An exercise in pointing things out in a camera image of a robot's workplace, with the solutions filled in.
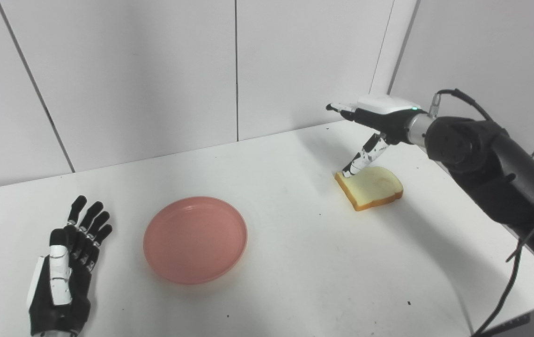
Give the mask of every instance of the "black glove-like hand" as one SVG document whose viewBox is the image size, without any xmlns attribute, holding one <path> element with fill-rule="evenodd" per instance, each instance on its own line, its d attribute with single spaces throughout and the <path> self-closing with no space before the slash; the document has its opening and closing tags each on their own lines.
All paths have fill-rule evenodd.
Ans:
<svg viewBox="0 0 534 337">
<path fill-rule="evenodd" d="M 66 226 L 51 233 L 51 253 L 36 265 L 28 296 L 32 336 L 62 331 L 75 337 L 88 320 L 91 273 L 112 227 L 105 225 L 109 213 L 102 212 L 100 201 L 90 206 L 78 226 L 86 202 L 84 196 L 74 201 Z"/>
</svg>

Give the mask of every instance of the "wire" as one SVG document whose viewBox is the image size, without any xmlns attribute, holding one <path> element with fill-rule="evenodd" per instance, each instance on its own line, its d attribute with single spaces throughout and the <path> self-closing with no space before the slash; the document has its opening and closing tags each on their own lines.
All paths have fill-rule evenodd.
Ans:
<svg viewBox="0 0 534 337">
<path fill-rule="evenodd" d="M 496 305 L 496 308 L 494 311 L 492 311 L 492 314 L 488 316 L 488 318 L 483 322 L 482 326 L 475 331 L 471 335 L 471 337 L 479 337 L 482 335 L 483 331 L 492 323 L 494 318 L 498 316 L 498 313 L 500 313 L 500 310 L 502 307 L 504 307 L 504 302 L 506 301 L 506 298 L 509 296 L 509 293 L 513 289 L 513 286 L 515 285 L 515 281 L 517 280 L 517 272 L 519 271 L 519 263 L 521 261 L 521 252 L 523 250 L 523 246 L 521 245 L 521 242 L 518 242 L 517 250 L 515 254 L 515 261 L 513 262 L 513 272 L 511 273 L 511 278 L 509 278 L 509 283 L 506 285 L 506 288 L 504 289 L 504 292 L 502 292 L 502 295 L 500 296 L 500 300 L 498 301 L 498 304 Z"/>
<path fill-rule="evenodd" d="M 490 114 L 487 113 L 481 107 L 481 105 L 477 104 L 477 102 L 475 102 L 475 100 L 473 98 L 471 98 L 471 96 L 469 96 L 468 94 L 465 94 L 464 92 L 460 91 L 458 88 L 455 88 L 455 89 L 442 89 L 442 90 L 438 91 L 438 94 L 439 95 L 447 94 L 447 95 L 454 96 L 454 97 L 458 98 L 459 100 L 462 100 L 463 102 L 465 102 L 465 103 L 471 105 L 472 107 L 474 107 L 475 110 L 477 110 L 477 112 L 479 112 L 486 121 L 494 121 L 492 119 L 492 117 L 490 116 Z"/>
</svg>

